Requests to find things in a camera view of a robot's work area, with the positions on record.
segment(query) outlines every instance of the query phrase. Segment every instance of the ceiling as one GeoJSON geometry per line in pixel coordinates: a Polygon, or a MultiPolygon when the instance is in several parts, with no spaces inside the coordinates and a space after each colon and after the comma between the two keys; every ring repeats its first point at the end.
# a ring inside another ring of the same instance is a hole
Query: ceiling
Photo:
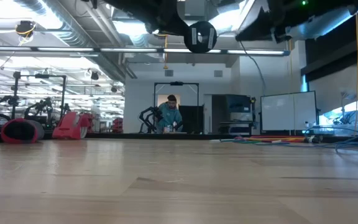
{"type": "MultiPolygon", "coordinates": [[[[90,3],[81,0],[38,0],[42,6],[46,6],[45,14],[37,14],[27,5],[20,6],[14,0],[0,0],[0,45],[3,46],[37,46],[37,47],[88,47],[84,45],[71,44],[71,40],[62,38],[62,32],[57,30],[71,29],[71,33],[79,33],[79,40],[85,39],[92,47],[169,47],[184,49],[183,37],[169,35],[158,37],[153,34],[136,34],[144,30],[143,23],[129,17],[127,14],[114,9],[110,5],[99,2],[100,12],[90,9],[90,3]],[[112,30],[108,29],[107,24],[103,25],[101,16],[107,18],[112,30]],[[24,40],[16,34],[15,26],[20,21],[34,21],[37,24],[34,35],[24,40]]],[[[215,6],[219,0],[187,0],[178,1],[178,13],[188,24],[200,20],[211,20],[219,15],[215,6]]],[[[237,0],[242,7],[245,1],[237,0]]],[[[251,8],[247,19],[243,23],[246,26],[256,18],[261,6],[265,7],[266,0],[256,1],[251,8]]],[[[226,26],[232,21],[224,20],[216,26],[226,26]]],[[[245,43],[246,48],[250,49],[272,49],[283,50],[285,44],[273,42],[249,42],[245,43]]],[[[234,39],[234,33],[225,33],[219,36],[215,49],[240,49],[239,44],[234,39]]],[[[101,111],[114,111],[114,115],[122,115],[124,106],[124,82],[126,78],[137,78],[131,70],[138,72],[139,66],[151,63],[186,63],[189,65],[218,63],[231,67],[235,55],[213,55],[213,54],[122,54],[102,53],[102,54],[69,54],[69,53],[41,53],[41,52],[0,52],[0,97],[3,94],[10,95],[12,90],[10,85],[14,83],[12,73],[17,70],[22,74],[49,73],[50,75],[66,75],[68,84],[66,94],[67,103],[73,103],[76,110],[90,110],[92,106],[98,107],[101,111]],[[91,72],[99,73],[99,80],[90,79],[91,72]],[[111,92],[111,87],[118,89],[116,93],[111,92]],[[107,108],[100,104],[111,105],[107,108]]],[[[59,94],[57,90],[61,85],[61,80],[50,78],[46,82],[40,80],[19,81],[19,93],[25,95],[21,105],[35,103],[44,96],[40,94],[59,94]]]]}

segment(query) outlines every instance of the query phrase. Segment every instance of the yellow cable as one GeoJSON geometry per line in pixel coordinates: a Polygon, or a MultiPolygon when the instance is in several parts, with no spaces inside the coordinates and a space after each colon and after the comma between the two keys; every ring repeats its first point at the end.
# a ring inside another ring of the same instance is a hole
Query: yellow cable
{"type": "Polygon", "coordinates": [[[354,131],[357,131],[357,120],[358,120],[358,13],[356,13],[356,43],[357,43],[357,81],[356,81],[357,86],[356,86],[356,121],[354,124],[354,131]]]}
{"type": "Polygon", "coordinates": [[[37,26],[37,24],[34,24],[34,26],[30,30],[25,31],[25,32],[18,32],[17,31],[17,25],[16,25],[15,31],[17,32],[17,34],[28,34],[28,33],[32,32],[35,29],[36,26],[37,26]]]}
{"type": "Polygon", "coordinates": [[[24,41],[27,39],[29,35],[30,33],[27,33],[27,35],[22,39],[22,41],[20,41],[19,46],[21,46],[24,43],[24,41]]]}

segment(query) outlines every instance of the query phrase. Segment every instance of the fluorescent light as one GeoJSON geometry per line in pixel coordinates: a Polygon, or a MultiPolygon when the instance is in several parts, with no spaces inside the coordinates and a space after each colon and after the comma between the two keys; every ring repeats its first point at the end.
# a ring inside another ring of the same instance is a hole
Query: fluorescent light
{"type": "Polygon", "coordinates": [[[81,47],[39,47],[40,51],[64,51],[64,52],[93,52],[92,48],[81,48],[81,47]]]}
{"type": "Polygon", "coordinates": [[[0,50],[10,50],[10,51],[30,51],[30,47],[3,47],[0,46],[0,50]]]}
{"type": "Polygon", "coordinates": [[[220,54],[222,50],[210,50],[207,54],[220,54]]]}
{"type": "Polygon", "coordinates": [[[100,49],[102,52],[124,52],[124,53],[156,53],[157,49],[140,49],[140,48],[134,48],[134,49],[125,49],[125,48],[103,48],[100,49]]]}
{"type": "Polygon", "coordinates": [[[236,37],[236,35],[234,35],[234,34],[222,34],[222,35],[219,35],[219,37],[230,37],[230,38],[234,38],[234,37],[236,37]]]}
{"type": "MultiPolygon", "coordinates": [[[[0,86],[13,86],[14,83],[0,83],[0,86]]],[[[19,83],[17,86],[54,86],[54,84],[43,83],[19,83]]]]}
{"type": "MultiPolygon", "coordinates": [[[[228,50],[228,54],[239,54],[246,55],[243,50],[228,50]]],[[[283,55],[284,51],[282,50],[247,50],[247,53],[250,55],[283,55]]]]}
{"type": "MultiPolygon", "coordinates": [[[[13,93],[0,93],[0,96],[13,95],[13,93]]],[[[48,97],[48,96],[62,96],[62,94],[40,94],[40,93],[18,93],[18,96],[27,97],[48,97]]],[[[93,98],[123,98],[121,95],[92,95],[93,98]]],[[[91,98],[90,95],[85,94],[65,94],[65,98],[69,99],[83,99],[91,98]]]]}
{"type": "Polygon", "coordinates": [[[282,50],[247,50],[248,54],[253,55],[283,55],[284,51],[282,50]]]}
{"type": "Polygon", "coordinates": [[[40,82],[44,82],[44,83],[49,84],[49,85],[50,85],[50,84],[53,84],[52,82],[50,82],[50,81],[48,81],[48,80],[44,80],[44,79],[41,79],[40,82]]]}
{"type": "MultiPolygon", "coordinates": [[[[164,49],[165,53],[192,53],[188,49],[164,49]]],[[[207,54],[220,54],[221,50],[210,50],[207,54]]]]}
{"type": "Polygon", "coordinates": [[[238,20],[235,20],[235,22],[233,23],[233,25],[231,27],[232,31],[239,30],[240,26],[245,21],[246,17],[249,14],[249,11],[251,10],[254,3],[255,3],[255,0],[246,0],[246,1],[243,1],[240,3],[240,6],[242,6],[243,4],[245,4],[245,6],[242,8],[242,11],[239,15],[238,20]]]}
{"type": "Polygon", "coordinates": [[[165,53],[191,53],[189,49],[164,49],[165,53]]]}
{"type": "Polygon", "coordinates": [[[110,86],[110,84],[67,84],[66,86],[77,86],[77,87],[104,87],[104,86],[110,86]]]}

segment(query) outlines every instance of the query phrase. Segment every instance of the pipe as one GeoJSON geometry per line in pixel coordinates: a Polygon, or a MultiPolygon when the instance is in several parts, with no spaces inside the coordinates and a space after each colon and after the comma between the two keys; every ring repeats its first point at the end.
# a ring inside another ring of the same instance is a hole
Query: pipe
{"type": "Polygon", "coordinates": [[[129,38],[131,39],[132,43],[135,47],[150,47],[149,42],[146,39],[145,35],[130,35],[129,38]]]}
{"type": "Polygon", "coordinates": [[[114,24],[112,23],[112,21],[110,21],[106,15],[104,15],[104,12],[102,10],[100,10],[100,7],[98,7],[97,9],[95,9],[96,12],[98,13],[98,15],[100,16],[100,18],[102,19],[102,21],[104,22],[104,24],[106,25],[106,27],[109,29],[110,33],[112,33],[112,35],[114,36],[114,38],[117,40],[118,44],[120,47],[124,46],[124,43],[122,42],[119,33],[117,32],[116,27],[114,26],[114,24]]]}
{"type": "MultiPolygon", "coordinates": [[[[61,30],[61,29],[35,29],[34,32],[42,32],[46,34],[58,34],[58,33],[67,33],[72,32],[71,30],[61,30]]],[[[10,33],[10,32],[16,32],[14,29],[10,28],[0,28],[0,34],[10,33]]]]}
{"type": "Polygon", "coordinates": [[[103,31],[103,33],[106,35],[106,37],[110,40],[113,46],[119,45],[119,42],[111,35],[111,33],[107,30],[107,28],[103,25],[103,23],[100,22],[96,14],[93,12],[92,8],[88,5],[88,3],[83,3],[85,9],[88,11],[88,13],[91,15],[95,23],[100,27],[100,29],[103,31]]]}
{"type": "MultiPolygon", "coordinates": [[[[57,0],[14,0],[20,6],[34,11],[36,14],[46,15],[47,6],[52,12],[59,16],[63,21],[61,30],[72,30],[68,33],[55,33],[54,35],[61,39],[70,47],[98,47],[96,42],[85,32],[82,26],[73,18],[73,16],[57,0]]],[[[99,57],[90,58],[94,63],[100,66],[100,69],[113,80],[125,82],[125,75],[119,69],[118,65],[111,60],[106,53],[101,53],[99,57]]]]}

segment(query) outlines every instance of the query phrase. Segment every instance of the man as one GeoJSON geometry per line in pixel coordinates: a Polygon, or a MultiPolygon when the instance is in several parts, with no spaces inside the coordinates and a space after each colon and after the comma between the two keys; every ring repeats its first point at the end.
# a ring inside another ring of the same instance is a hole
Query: man
{"type": "MultiPolygon", "coordinates": [[[[176,124],[181,123],[181,114],[177,108],[177,98],[174,95],[168,96],[168,101],[162,103],[158,108],[162,112],[163,119],[158,122],[158,128],[160,129],[159,133],[162,133],[164,127],[168,125],[173,127],[173,123],[176,124]]],[[[181,131],[182,126],[178,128],[176,131],[181,131]]]]}

